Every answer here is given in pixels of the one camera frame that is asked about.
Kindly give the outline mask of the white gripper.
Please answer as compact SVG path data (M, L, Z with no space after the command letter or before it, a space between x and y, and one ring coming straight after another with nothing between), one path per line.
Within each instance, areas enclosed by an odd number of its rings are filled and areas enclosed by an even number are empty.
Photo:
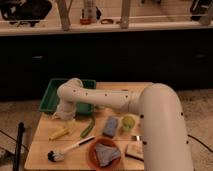
M76 115L76 111L77 107L75 103L59 103L53 117L62 120L72 120Z

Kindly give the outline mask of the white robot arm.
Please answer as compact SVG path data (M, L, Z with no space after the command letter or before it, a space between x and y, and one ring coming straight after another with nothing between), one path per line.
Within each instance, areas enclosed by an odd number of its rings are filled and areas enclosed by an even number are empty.
M143 90L87 89L72 78L57 89L60 118L71 118L83 102L133 113L140 117L145 171L194 171L184 114L175 91L161 83Z

